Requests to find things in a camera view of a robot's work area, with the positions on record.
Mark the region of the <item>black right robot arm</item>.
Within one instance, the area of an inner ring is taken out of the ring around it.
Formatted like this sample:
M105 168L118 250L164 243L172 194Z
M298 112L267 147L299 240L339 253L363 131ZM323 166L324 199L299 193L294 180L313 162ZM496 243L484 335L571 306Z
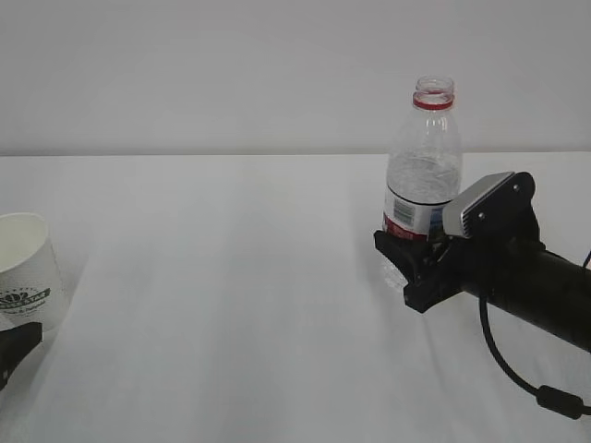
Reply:
M374 245L401 271L404 303L420 314L469 293L584 351L590 348L590 271L546 249L532 207L486 236L429 243L376 231Z

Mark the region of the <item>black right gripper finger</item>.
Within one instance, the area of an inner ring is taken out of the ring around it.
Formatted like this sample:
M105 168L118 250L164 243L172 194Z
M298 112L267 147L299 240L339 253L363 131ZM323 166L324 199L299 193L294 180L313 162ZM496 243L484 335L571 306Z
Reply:
M407 282L414 284L432 252L426 240L408 240L378 230L373 234L375 248L402 274Z

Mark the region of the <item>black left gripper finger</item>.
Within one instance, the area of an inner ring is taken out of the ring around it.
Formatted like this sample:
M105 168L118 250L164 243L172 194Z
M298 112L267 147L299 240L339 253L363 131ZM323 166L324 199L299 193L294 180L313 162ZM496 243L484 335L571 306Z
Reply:
M42 323L29 322L1 331L0 376L4 389L18 365L42 342Z

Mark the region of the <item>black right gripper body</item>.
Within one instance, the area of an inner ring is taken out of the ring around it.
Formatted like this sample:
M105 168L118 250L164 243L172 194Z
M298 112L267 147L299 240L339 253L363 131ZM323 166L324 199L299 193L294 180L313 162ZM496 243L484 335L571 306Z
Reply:
M437 242L404 240L411 266L404 302L420 314L460 292L460 268L470 241L447 236Z

